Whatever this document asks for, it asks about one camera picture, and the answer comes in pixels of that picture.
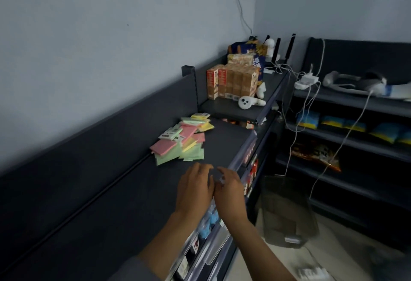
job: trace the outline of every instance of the forearm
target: forearm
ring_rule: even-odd
[[[254,281],[295,281],[249,221],[237,223],[233,228],[229,228],[229,231]]]
[[[173,213],[158,235],[138,255],[146,266],[160,278],[167,278],[184,242],[196,224]]]

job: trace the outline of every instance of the gray sleeve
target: gray sleeve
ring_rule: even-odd
[[[148,269],[137,257],[131,257],[108,281],[160,281],[160,279]]]

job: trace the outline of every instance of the person's left hand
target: person's left hand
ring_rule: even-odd
[[[177,188],[176,213],[197,226],[208,207],[214,192],[213,176],[208,185],[211,164],[195,163],[182,175]]]

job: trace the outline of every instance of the wall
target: wall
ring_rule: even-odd
[[[288,39],[295,32],[299,36],[294,53],[299,60],[305,39],[311,36],[411,42],[408,0],[257,0],[255,12],[257,35]],[[284,54],[286,44],[282,47]]]
[[[255,0],[241,0],[253,26]],[[0,0],[0,168],[248,38],[235,0]]]

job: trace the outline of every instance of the white game controller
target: white game controller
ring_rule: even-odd
[[[253,105],[265,106],[265,104],[266,102],[264,100],[261,100],[255,97],[250,97],[250,96],[243,96],[238,101],[238,106],[244,110],[250,108]]]
[[[260,99],[264,99],[264,92],[267,90],[265,87],[265,82],[261,83],[259,87],[257,87],[257,97]]]

